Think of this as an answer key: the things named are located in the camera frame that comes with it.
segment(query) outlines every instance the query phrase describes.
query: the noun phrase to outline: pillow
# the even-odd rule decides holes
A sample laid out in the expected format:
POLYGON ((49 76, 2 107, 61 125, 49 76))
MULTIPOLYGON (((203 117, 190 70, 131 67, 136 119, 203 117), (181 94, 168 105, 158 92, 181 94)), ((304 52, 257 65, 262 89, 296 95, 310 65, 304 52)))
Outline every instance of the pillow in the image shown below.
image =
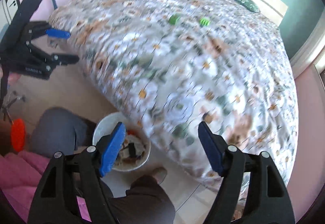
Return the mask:
POLYGON ((235 0, 238 3, 240 3, 242 6, 244 6, 246 9, 248 9, 251 12, 258 13, 261 12, 258 6, 255 4, 252 0, 235 0))

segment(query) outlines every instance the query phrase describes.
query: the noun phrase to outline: pink fabric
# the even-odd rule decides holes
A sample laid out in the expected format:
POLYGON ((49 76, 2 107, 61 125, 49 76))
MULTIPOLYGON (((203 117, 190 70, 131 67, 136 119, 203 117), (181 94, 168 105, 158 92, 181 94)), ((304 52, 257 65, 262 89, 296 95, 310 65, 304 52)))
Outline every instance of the pink fabric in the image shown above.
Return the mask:
MULTIPOLYGON (((0 188, 25 222, 36 187, 48 162, 48 158, 27 151, 21 151, 18 155, 7 154, 5 157, 0 155, 0 188)), ((81 197, 77 197, 77 200, 82 218, 90 221, 85 200, 81 197)))

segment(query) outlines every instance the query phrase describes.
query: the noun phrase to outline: gray pants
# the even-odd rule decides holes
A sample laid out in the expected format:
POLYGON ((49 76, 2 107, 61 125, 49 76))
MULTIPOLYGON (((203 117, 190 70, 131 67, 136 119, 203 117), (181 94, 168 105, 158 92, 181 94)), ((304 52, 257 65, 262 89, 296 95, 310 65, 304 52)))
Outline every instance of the gray pants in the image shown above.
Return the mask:
MULTIPOLYGON (((95 126, 65 109, 48 109, 30 138, 30 151, 45 157, 52 157, 58 150, 73 154, 78 146, 92 145, 95 126)), ((167 194, 148 175, 133 182, 125 197, 109 198, 109 202, 121 224, 172 224, 175 218, 167 194)))

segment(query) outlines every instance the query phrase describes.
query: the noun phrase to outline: screw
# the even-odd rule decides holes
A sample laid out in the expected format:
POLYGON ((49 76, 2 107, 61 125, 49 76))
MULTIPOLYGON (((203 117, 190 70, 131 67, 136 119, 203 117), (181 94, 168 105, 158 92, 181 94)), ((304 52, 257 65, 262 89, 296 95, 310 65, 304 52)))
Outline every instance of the screw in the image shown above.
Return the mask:
POLYGON ((96 147, 95 146, 89 146, 87 148, 87 152, 89 152, 89 153, 93 153, 94 151, 96 151, 96 147))
POLYGON ((235 151, 237 151, 237 147, 235 145, 229 145, 228 150, 234 153, 235 151))
POLYGON ((62 156, 62 153, 60 151, 57 151, 55 154, 54 154, 54 158, 58 159, 62 156))
POLYGON ((269 153, 268 153, 267 151, 263 151, 263 152, 262 152, 262 156, 263 156, 264 158, 269 158, 269 157, 270 157, 270 155, 269 155, 269 153))

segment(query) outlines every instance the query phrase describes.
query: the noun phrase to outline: hand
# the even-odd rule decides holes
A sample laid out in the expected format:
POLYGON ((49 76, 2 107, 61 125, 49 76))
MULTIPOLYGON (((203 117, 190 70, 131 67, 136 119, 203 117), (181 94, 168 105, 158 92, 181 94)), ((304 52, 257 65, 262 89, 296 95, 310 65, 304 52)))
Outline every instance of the hand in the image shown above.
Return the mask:
MULTIPOLYGON (((0 67, 0 78, 2 78, 3 76, 3 72, 2 72, 2 68, 0 67)), ((17 81, 19 80, 19 78, 22 75, 16 74, 16 73, 10 73, 9 77, 8 77, 8 85, 13 85, 15 83, 17 83, 17 81)))

